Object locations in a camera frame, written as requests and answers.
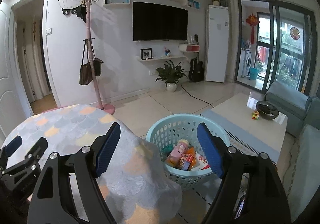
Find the white refrigerator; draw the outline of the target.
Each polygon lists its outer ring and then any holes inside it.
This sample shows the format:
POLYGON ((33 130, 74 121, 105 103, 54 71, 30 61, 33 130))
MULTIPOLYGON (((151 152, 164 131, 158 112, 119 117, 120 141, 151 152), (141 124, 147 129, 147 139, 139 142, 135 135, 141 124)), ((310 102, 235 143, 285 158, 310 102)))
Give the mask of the white refrigerator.
POLYGON ((226 79, 229 44, 229 10, 208 6, 206 81, 223 83, 226 79))

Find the orange crinkled snack bag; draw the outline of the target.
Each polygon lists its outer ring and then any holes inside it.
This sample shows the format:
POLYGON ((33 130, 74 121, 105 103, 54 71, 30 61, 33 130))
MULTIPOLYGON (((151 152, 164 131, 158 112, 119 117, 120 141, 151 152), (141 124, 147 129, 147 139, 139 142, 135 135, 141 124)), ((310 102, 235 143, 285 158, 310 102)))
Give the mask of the orange crinkled snack bag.
POLYGON ((192 155, 193 157, 195 157, 195 148, 194 147, 190 147, 190 148, 188 148, 187 150, 186 150, 186 154, 188 154, 188 155, 192 155))

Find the white red shelf box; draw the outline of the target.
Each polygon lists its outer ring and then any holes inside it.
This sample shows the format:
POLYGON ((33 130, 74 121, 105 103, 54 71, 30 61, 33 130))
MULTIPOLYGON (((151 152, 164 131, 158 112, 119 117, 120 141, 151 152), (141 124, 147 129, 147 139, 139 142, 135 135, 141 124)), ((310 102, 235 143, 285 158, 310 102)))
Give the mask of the white red shelf box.
POLYGON ((194 44, 180 44, 179 50, 184 53, 198 53, 200 51, 200 46, 194 44))

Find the light blue laundry basket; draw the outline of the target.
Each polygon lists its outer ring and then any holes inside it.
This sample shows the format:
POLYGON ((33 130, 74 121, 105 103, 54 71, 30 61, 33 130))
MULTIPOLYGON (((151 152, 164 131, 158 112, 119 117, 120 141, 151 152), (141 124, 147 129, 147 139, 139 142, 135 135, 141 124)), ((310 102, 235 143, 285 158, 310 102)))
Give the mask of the light blue laundry basket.
MULTIPOLYGON (((204 156, 203 149, 197 139, 197 127, 200 123, 205 123, 211 134, 220 137, 227 147, 231 145, 227 133, 220 125, 207 117, 195 114, 174 114, 160 119, 149 129, 146 141, 157 146, 162 161, 167 158, 162 152, 163 149, 177 145, 181 139, 187 140, 196 152, 204 156)), ((210 168, 183 171, 165 163, 163 163, 163 168, 166 177, 178 183, 183 191, 194 188, 213 173, 210 168)))

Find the framed butterfly picture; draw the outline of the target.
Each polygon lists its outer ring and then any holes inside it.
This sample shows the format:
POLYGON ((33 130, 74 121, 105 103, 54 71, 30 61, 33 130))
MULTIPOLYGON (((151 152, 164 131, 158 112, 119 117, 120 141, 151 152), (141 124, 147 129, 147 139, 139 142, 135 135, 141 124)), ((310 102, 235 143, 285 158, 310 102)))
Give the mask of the framed butterfly picture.
POLYGON ((149 60, 153 59, 152 49, 151 48, 143 48, 140 50, 140 58, 141 60, 149 60))

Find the black bowl on table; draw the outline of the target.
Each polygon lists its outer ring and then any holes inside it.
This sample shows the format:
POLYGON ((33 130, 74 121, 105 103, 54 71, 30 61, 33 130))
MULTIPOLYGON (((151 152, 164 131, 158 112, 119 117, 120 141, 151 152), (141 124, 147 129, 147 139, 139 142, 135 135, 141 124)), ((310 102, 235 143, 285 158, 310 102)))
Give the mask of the black bowl on table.
POLYGON ((256 109, 259 115, 266 120, 274 120, 279 116, 279 110, 266 101, 258 101, 256 103, 256 109))

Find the teal sofa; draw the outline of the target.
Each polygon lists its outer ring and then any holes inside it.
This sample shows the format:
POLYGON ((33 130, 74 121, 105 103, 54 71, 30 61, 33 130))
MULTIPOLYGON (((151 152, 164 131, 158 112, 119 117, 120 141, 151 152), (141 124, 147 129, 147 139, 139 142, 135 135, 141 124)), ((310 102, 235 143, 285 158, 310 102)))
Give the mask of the teal sofa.
POLYGON ((274 81, 264 100, 287 116, 286 131, 296 139, 283 177, 291 220, 319 223, 319 98, 274 81))

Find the colourful snack packet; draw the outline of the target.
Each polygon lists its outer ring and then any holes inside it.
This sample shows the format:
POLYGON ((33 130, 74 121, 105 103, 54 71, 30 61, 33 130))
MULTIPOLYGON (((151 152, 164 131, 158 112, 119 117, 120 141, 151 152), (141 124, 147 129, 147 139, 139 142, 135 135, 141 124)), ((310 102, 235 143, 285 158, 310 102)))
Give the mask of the colourful snack packet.
POLYGON ((177 168, 183 171, 190 171, 196 164, 195 153, 183 154, 177 168))

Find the black wall television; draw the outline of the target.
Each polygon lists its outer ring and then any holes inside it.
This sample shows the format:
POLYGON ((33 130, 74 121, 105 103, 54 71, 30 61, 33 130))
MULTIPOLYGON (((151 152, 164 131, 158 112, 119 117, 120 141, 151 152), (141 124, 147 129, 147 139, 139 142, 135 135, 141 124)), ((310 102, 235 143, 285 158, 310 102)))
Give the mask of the black wall television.
POLYGON ((188 11, 163 4, 132 4, 132 37, 134 41, 186 40, 188 11))

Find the red white package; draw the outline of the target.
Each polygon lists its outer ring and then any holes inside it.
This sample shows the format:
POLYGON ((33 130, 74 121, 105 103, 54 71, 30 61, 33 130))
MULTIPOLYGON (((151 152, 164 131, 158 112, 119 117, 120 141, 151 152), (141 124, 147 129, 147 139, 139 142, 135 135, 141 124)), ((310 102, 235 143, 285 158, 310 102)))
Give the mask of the red white package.
POLYGON ((200 153, 196 152, 195 158, 196 158, 196 164, 195 166, 193 166, 191 171, 200 171, 200 170, 205 170, 210 168, 210 165, 207 159, 204 156, 202 156, 200 153))

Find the white coffee table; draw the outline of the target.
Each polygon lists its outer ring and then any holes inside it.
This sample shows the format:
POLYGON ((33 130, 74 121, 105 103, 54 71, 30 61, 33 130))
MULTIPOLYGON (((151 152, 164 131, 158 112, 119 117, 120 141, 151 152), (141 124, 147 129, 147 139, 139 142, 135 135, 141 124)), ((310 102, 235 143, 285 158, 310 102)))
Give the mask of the white coffee table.
POLYGON ((239 126, 249 134, 259 139, 276 152, 280 152, 285 138, 287 116, 279 113, 274 120, 252 119, 257 100, 253 97, 238 93, 225 102, 214 107, 212 111, 239 126))

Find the potted green plant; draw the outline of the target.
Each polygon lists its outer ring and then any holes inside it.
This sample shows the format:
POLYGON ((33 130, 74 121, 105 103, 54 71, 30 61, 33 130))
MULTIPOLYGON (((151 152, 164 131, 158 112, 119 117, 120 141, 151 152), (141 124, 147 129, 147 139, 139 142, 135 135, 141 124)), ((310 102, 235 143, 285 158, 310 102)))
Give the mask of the potted green plant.
POLYGON ((157 78, 155 82, 164 82, 168 92, 175 92, 179 80, 186 76, 182 62, 174 64, 171 60, 164 62, 163 67, 156 68, 157 78))

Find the red chinese knot ornament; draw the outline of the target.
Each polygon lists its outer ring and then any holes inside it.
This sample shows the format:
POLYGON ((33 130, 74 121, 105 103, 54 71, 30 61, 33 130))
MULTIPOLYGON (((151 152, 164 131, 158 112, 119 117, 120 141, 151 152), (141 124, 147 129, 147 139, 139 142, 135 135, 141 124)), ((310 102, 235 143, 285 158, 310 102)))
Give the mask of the red chinese knot ornament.
POLYGON ((251 44, 254 44, 254 27, 256 27, 257 25, 259 25, 259 19, 257 16, 255 16, 253 13, 251 13, 251 15, 248 16, 248 18, 246 19, 246 23, 250 25, 251 27, 251 44))

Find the white washing machine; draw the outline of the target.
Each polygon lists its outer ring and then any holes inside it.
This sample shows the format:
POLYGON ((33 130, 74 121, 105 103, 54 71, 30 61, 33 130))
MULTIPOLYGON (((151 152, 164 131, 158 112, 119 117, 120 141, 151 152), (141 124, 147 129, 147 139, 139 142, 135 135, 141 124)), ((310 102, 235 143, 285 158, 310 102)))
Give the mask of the white washing machine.
POLYGON ((249 69, 252 65, 252 51, 250 49, 244 49, 241 51, 240 56, 240 77, 246 77, 249 74, 249 69))

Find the blue bucket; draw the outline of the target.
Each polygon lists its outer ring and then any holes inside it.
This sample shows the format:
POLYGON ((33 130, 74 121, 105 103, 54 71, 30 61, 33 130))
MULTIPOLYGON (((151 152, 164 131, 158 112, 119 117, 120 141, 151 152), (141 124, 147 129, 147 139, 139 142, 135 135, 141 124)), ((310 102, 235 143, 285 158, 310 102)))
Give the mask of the blue bucket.
POLYGON ((259 69, 256 68, 250 68, 249 69, 249 79, 252 81, 256 81, 258 78, 259 69))

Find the pink white bottle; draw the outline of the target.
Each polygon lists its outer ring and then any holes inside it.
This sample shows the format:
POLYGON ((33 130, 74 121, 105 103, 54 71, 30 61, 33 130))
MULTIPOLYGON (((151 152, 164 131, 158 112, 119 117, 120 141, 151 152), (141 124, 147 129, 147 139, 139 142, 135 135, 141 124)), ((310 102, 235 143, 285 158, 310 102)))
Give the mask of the pink white bottle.
POLYGON ((170 152, 169 156, 165 160, 165 164, 171 167, 176 167, 182 155, 187 151, 189 147, 189 141, 185 139, 180 139, 173 150, 170 152))

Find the scale pattern tablecloth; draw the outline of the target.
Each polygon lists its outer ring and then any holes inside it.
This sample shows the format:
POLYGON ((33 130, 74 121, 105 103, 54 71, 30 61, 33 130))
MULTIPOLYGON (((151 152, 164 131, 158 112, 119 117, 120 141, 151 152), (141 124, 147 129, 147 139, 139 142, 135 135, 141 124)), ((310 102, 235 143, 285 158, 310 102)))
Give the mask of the scale pattern tablecloth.
MULTIPOLYGON (((48 147, 40 159, 44 166, 50 153, 76 153, 107 133, 115 117, 90 106, 76 104, 27 118, 1 142, 7 145, 16 136, 22 145, 10 157, 10 166, 23 160, 39 138, 48 147)), ((181 187, 164 173, 156 145, 120 125, 121 136, 107 171, 97 180, 99 189, 117 223, 168 223, 182 203, 181 187)))

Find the brown hanging handbag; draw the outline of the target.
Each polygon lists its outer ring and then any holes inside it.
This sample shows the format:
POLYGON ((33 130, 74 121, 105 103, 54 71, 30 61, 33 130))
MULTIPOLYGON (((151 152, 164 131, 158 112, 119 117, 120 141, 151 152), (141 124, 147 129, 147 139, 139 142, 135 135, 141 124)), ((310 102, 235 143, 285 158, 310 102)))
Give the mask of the brown hanging handbag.
MULTIPOLYGON (((84 40, 84 48, 82 52, 82 61, 80 65, 80 78, 79 84, 80 85, 88 85, 92 80, 92 69, 91 64, 89 62, 89 50, 88 46, 89 43, 92 44, 92 39, 85 39, 84 40)), ((93 68, 94 68, 94 75, 99 77, 101 75, 101 65, 104 63, 103 60, 97 58, 94 53, 94 49, 92 48, 93 53, 93 68)))

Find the black guitar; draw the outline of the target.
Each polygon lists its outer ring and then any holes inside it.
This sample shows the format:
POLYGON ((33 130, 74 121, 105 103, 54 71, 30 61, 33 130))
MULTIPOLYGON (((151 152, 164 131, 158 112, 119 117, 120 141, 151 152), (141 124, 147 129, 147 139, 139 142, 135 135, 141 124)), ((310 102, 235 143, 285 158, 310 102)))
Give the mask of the black guitar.
POLYGON ((204 66, 203 62, 200 61, 199 56, 190 60, 188 77, 191 82, 200 82, 204 80, 204 66))

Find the colourful puzzle cube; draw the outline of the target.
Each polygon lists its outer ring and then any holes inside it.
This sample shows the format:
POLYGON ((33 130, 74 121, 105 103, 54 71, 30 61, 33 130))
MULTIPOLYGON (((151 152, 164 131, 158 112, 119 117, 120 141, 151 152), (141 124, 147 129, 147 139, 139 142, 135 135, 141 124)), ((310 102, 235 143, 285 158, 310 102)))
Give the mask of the colourful puzzle cube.
POLYGON ((259 119, 259 112, 257 110, 254 110, 252 113, 252 120, 258 120, 259 119))

